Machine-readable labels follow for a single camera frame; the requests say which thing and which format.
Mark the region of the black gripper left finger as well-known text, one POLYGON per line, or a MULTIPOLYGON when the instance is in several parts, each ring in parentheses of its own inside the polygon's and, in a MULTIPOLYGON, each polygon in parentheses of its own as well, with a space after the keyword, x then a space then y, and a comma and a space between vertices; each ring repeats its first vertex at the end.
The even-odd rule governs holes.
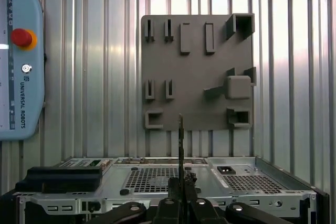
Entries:
POLYGON ((94 217, 87 223, 181 223, 182 179, 170 178, 168 197, 147 208, 143 203, 127 202, 94 217))

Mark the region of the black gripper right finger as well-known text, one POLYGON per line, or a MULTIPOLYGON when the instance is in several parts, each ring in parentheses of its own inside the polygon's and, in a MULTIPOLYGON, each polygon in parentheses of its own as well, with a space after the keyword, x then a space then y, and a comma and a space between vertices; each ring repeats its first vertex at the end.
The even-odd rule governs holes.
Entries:
POLYGON ((287 221, 242 202, 226 206, 223 212, 209 200, 199 198, 195 173, 183 177, 183 196, 186 200, 189 223, 286 223, 287 221))

